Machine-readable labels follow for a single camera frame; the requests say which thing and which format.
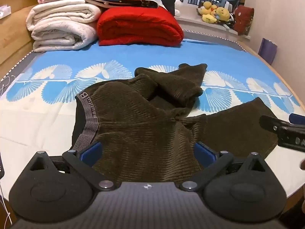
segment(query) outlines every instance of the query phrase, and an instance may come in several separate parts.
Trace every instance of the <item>wooden headboard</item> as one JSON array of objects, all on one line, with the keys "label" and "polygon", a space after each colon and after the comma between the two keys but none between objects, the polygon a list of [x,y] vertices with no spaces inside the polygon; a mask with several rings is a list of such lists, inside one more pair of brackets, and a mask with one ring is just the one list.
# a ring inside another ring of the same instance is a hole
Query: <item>wooden headboard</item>
[{"label": "wooden headboard", "polygon": [[11,7],[12,14],[0,19],[0,78],[33,50],[33,40],[25,20],[37,0],[0,0]]}]

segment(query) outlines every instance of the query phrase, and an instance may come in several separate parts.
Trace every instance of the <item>yellow stuffed toy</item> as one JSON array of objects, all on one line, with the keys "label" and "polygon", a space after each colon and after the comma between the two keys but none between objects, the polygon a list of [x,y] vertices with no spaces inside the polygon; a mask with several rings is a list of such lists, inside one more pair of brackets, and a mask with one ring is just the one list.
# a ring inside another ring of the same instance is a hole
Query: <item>yellow stuffed toy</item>
[{"label": "yellow stuffed toy", "polygon": [[201,15],[210,15],[212,11],[214,11],[215,9],[217,9],[216,5],[212,5],[210,2],[204,2],[203,6],[198,8],[198,12]]},{"label": "yellow stuffed toy", "polygon": [[213,24],[217,21],[217,19],[212,15],[202,15],[202,20],[210,24]]},{"label": "yellow stuffed toy", "polygon": [[230,19],[230,12],[223,7],[219,7],[216,10],[211,11],[210,15],[202,15],[202,20],[210,24],[216,23],[217,21],[228,22],[229,19]]},{"label": "yellow stuffed toy", "polygon": [[216,9],[215,14],[213,16],[219,21],[228,22],[230,19],[230,12],[226,8],[219,7]]}]

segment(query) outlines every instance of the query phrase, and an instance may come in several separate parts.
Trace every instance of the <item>corduroy fabric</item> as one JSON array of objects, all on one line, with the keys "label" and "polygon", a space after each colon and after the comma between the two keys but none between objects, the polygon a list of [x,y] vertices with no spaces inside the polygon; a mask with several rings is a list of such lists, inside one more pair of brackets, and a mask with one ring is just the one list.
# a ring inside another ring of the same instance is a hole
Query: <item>corduroy fabric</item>
[{"label": "corduroy fabric", "polygon": [[276,136],[260,128],[259,117],[274,115],[259,98],[217,114],[186,117],[202,94],[205,70],[205,64],[181,64],[170,73],[137,68],[130,80],[86,88],[76,97],[73,148],[86,147],[89,139],[101,142],[103,156],[94,169],[116,182],[188,178],[200,170],[193,154],[198,141],[240,157],[251,151],[266,156]]}]

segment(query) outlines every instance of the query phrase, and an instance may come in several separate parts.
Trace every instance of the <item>blue gripper pad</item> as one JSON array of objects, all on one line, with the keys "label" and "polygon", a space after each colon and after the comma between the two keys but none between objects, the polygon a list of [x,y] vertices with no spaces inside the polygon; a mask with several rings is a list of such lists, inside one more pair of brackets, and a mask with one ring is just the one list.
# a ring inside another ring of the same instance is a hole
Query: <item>blue gripper pad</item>
[{"label": "blue gripper pad", "polygon": [[100,142],[90,145],[79,152],[79,158],[85,164],[92,167],[101,157],[103,154],[103,147]]},{"label": "blue gripper pad", "polygon": [[207,147],[201,142],[195,143],[193,147],[194,156],[197,161],[204,167],[207,168],[210,164],[214,163],[218,158],[219,154]]},{"label": "blue gripper pad", "polygon": [[289,122],[296,125],[305,125],[305,116],[299,114],[289,115]]}]

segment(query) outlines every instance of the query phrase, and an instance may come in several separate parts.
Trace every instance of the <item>folded red blanket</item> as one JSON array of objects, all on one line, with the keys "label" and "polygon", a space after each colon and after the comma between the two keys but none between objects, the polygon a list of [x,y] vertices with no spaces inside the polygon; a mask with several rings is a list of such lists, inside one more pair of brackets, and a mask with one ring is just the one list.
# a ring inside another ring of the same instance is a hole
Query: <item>folded red blanket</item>
[{"label": "folded red blanket", "polygon": [[177,46],[183,31],[164,8],[113,7],[97,23],[99,45],[148,43]]}]

